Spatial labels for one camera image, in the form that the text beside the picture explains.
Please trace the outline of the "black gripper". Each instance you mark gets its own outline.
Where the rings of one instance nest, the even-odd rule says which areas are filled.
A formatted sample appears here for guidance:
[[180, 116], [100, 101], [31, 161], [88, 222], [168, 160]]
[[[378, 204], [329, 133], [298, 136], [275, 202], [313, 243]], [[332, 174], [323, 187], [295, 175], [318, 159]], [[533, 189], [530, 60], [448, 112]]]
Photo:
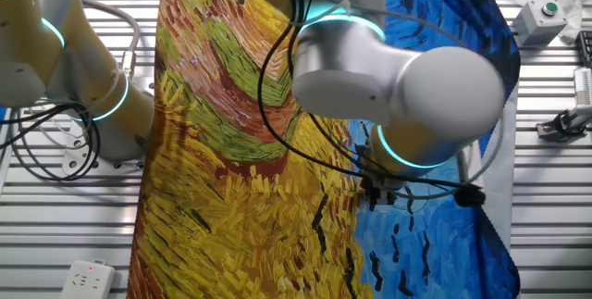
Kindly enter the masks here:
[[376, 195], [374, 190], [378, 189], [379, 197], [377, 203], [381, 206], [393, 206], [395, 195], [390, 191], [399, 191], [406, 181], [391, 178], [384, 171], [361, 170], [360, 193], [365, 194], [368, 208], [374, 210], [376, 207]]

